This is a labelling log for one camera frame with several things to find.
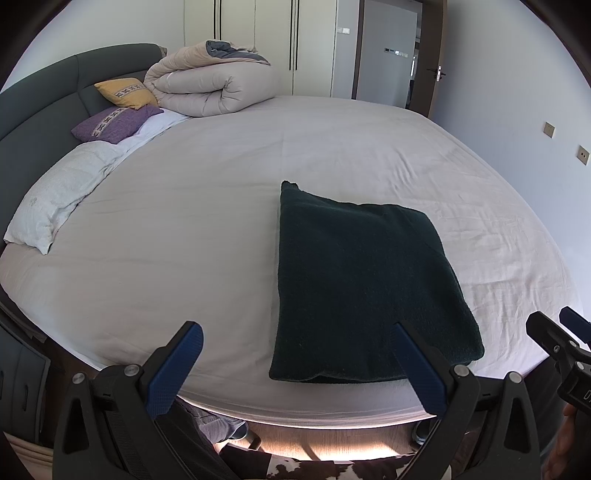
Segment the door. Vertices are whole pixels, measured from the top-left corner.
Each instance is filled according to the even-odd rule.
[[[410,109],[427,118],[433,114],[437,87],[444,77],[443,47],[447,28],[447,0],[423,1],[423,24]]]
[[[255,46],[280,76],[279,95],[293,94],[296,2],[297,0],[256,0]]]
[[[217,37],[239,47],[255,44],[255,0],[216,0],[219,26]]]
[[[214,38],[216,0],[185,1],[185,45],[190,47]]]
[[[416,37],[416,12],[365,2],[357,100],[406,107]]]
[[[329,97],[335,58],[336,0],[295,0],[294,95]]]

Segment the metal screw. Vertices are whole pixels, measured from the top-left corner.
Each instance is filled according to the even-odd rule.
[[[513,383],[521,383],[523,378],[521,377],[521,375],[519,373],[511,372],[511,373],[509,373],[509,380],[511,380]]]
[[[135,364],[128,365],[125,367],[125,370],[123,370],[123,373],[126,377],[135,377],[139,373],[139,367]]]
[[[458,377],[467,377],[470,375],[470,369],[465,365],[456,365],[453,367],[453,371],[456,373]]]
[[[78,373],[78,374],[74,374],[74,376],[72,377],[72,383],[75,385],[81,384],[86,378],[86,375],[83,374],[82,372]]]

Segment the white bed sheet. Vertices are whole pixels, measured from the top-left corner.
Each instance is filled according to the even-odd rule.
[[[185,320],[198,321],[205,347],[181,394],[209,410],[314,428],[425,418],[406,380],[268,378],[282,180],[338,201],[425,212],[480,326],[486,352],[471,365],[476,374],[532,370],[545,353],[527,337],[528,315],[580,308],[541,222],[458,140],[402,109],[304,97],[169,129],[81,202],[48,255],[8,245],[0,283],[36,325],[98,368],[142,363]]]

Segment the electrical socket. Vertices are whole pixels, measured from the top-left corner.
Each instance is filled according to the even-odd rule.
[[[584,165],[587,164],[589,161],[589,152],[585,150],[583,147],[579,147],[579,152],[577,153],[577,158],[583,162]]]
[[[548,135],[550,138],[552,138],[554,136],[554,130],[556,130],[554,125],[551,125],[548,122],[546,122],[546,124],[544,125],[544,133]]]

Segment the hand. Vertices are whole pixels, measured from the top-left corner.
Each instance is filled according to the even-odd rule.
[[[556,444],[542,468],[544,480],[556,480],[566,469],[566,465],[568,464],[568,453],[574,443],[574,418],[576,414],[577,409],[572,405],[567,404],[564,407],[564,422],[560,427],[560,430],[558,430]]]

